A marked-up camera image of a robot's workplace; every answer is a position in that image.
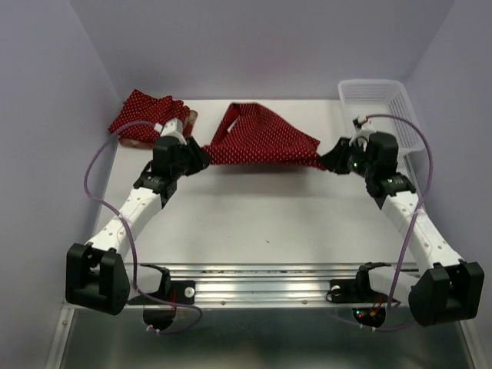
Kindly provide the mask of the red beige plaid skirt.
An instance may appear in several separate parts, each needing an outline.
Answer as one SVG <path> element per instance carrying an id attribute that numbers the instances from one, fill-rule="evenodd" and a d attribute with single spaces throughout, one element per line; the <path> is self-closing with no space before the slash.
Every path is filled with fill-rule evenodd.
<path id="1" fill-rule="evenodd" d="M 170 121 L 177 120 L 177 128 L 184 138 L 191 135 L 198 113 L 190 110 L 185 118 L 177 118 L 174 115 L 164 115 L 162 118 L 132 118 L 119 115 L 111 124 L 109 131 L 118 133 L 120 145 L 137 149 L 152 149 L 155 142 L 167 133 L 171 133 Z"/>

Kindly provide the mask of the red white polka-dot skirt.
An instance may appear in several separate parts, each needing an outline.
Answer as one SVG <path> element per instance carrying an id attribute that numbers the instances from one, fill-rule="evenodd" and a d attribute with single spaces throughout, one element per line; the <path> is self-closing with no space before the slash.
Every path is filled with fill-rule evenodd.
<path id="1" fill-rule="evenodd" d="M 124 125 L 136 121 L 164 126 L 166 122 L 177 118 L 183 123 L 183 135 L 189 136 L 197 116 L 196 111 L 192 111 L 182 100 L 175 100 L 171 95 L 154 98 L 134 89 L 125 100 L 116 119 L 109 125 L 108 131 L 115 133 Z M 156 130 L 146 125 L 134 125 L 119 133 L 119 138 L 150 145 L 155 143 L 157 137 Z"/>

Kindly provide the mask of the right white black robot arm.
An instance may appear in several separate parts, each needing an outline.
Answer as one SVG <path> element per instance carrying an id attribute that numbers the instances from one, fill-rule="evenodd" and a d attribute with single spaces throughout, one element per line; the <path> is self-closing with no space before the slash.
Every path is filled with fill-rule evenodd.
<path id="1" fill-rule="evenodd" d="M 397 170 L 397 154 L 396 138 L 376 131 L 340 138 L 320 162 L 332 173 L 355 173 L 365 180 L 367 193 L 403 237 L 419 275 L 406 274 L 401 266 L 368 262 L 354 278 L 331 281 L 327 299 L 339 304 L 396 301 L 407 305 L 423 327 L 473 319 L 484 270 L 477 262 L 466 262 L 444 240 L 419 203 L 421 195 Z"/>

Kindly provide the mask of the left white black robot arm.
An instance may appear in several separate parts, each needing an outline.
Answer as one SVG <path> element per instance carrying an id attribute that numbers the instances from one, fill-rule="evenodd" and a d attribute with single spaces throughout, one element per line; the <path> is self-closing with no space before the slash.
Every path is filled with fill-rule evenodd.
<path id="1" fill-rule="evenodd" d="M 191 136 L 179 140 L 160 137 L 152 159 L 134 182 L 120 209 L 110 207 L 112 219 L 84 244 L 73 244 L 66 255 L 65 299 L 71 304 L 119 314 L 139 296 L 138 267 L 127 271 L 127 254 L 136 253 L 135 241 L 148 222 L 169 202 L 178 180 L 206 169 L 210 155 Z"/>

